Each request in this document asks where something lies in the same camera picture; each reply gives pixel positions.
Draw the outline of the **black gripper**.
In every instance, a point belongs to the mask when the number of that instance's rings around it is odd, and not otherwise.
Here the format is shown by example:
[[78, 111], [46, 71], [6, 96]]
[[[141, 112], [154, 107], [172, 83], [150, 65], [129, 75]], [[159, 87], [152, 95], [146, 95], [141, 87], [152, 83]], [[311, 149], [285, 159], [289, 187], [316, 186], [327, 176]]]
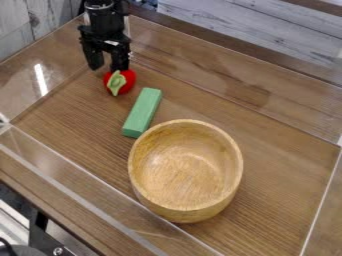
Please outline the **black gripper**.
[[102, 51], [110, 54], [110, 71], [129, 68], [129, 43], [125, 18], [129, 15], [126, 0], [84, 0], [84, 24], [77, 27], [88, 67], [97, 70], [104, 65]]

